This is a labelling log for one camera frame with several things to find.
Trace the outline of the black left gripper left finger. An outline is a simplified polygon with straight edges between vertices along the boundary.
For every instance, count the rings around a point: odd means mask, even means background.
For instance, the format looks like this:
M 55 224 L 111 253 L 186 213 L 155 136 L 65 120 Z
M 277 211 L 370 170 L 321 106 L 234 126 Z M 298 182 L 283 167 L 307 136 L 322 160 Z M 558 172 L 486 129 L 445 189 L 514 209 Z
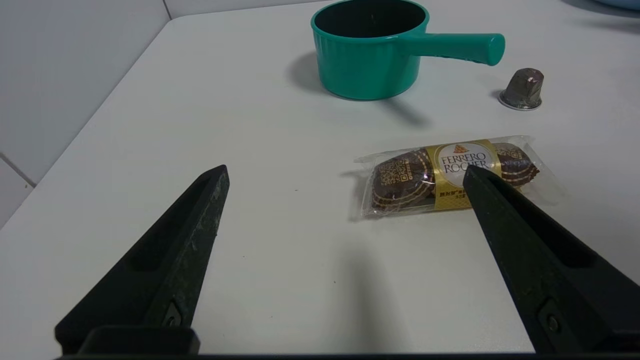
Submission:
M 192 322 L 230 189 L 202 173 L 55 326 L 63 354 L 198 354 Z

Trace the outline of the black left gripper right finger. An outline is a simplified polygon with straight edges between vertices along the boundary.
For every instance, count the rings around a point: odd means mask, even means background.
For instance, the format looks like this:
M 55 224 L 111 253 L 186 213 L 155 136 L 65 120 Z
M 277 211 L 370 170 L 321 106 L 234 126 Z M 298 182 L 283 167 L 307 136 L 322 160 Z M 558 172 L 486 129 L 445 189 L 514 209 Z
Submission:
M 637 354 L 640 287 L 495 173 L 462 182 L 538 354 Z

